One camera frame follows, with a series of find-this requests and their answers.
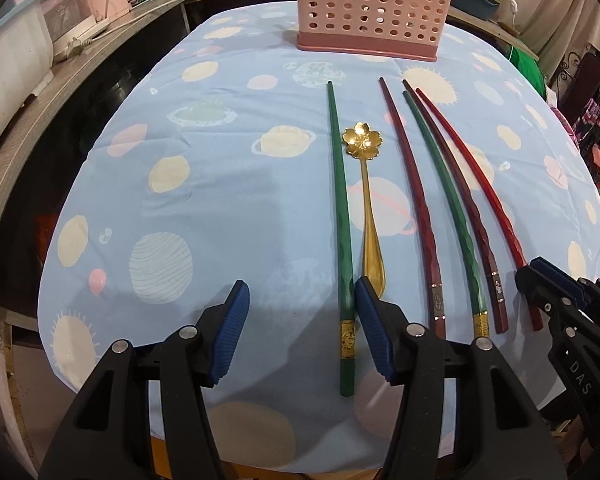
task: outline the pink cloth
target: pink cloth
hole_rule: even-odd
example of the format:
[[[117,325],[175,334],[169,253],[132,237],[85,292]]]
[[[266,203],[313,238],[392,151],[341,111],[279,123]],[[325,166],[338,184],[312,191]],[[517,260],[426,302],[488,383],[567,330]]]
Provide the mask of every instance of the pink cloth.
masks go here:
[[[569,121],[567,121],[567,119],[560,112],[560,110],[558,110],[558,108],[551,108],[551,110],[554,112],[555,116],[558,118],[558,120],[560,121],[560,123],[562,124],[562,126],[564,127],[564,129],[566,130],[566,132],[571,137],[571,140],[576,145],[576,148],[580,149],[580,147],[578,146],[578,138],[576,137],[576,134],[573,131],[573,128],[569,124]]]

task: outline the spoon handle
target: spoon handle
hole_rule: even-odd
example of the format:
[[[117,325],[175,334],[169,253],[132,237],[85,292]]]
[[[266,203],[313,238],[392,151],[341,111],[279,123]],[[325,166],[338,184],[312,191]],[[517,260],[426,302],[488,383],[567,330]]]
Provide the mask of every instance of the spoon handle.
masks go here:
[[[380,241],[378,240],[378,231],[374,222],[374,212],[371,207],[371,190],[369,187],[369,172],[366,168],[366,159],[360,159],[362,168],[362,195],[365,200],[365,232],[362,249],[362,268],[363,274],[368,277],[378,298],[384,294],[386,285],[384,278],[384,263],[382,262],[382,253],[380,252]]]

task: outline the plastic container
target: plastic container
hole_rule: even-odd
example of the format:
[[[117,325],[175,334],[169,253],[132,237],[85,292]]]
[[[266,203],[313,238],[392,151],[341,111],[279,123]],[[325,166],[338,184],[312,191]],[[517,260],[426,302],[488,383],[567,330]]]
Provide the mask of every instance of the plastic container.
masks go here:
[[[298,48],[435,61],[451,0],[298,0]]]
[[[41,1],[24,0],[0,19],[0,135],[25,99],[53,78],[54,51]]]

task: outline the gold band on chopstick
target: gold band on chopstick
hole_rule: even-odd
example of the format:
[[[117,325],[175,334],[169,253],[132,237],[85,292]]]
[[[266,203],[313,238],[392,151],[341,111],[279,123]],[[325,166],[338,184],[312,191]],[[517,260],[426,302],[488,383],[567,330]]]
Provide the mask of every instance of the gold band on chopstick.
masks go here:
[[[347,319],[340,322],[340,358],[356,357],[356,322]]]

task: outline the pink plastic basket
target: pink plastic basket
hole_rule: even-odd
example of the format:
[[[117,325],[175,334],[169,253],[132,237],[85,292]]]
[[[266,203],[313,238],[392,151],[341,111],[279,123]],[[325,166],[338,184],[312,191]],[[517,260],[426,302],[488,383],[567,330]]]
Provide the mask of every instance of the pink plastic basket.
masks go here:
[[[435,61],[451,0],[298,0],[298,48]]]

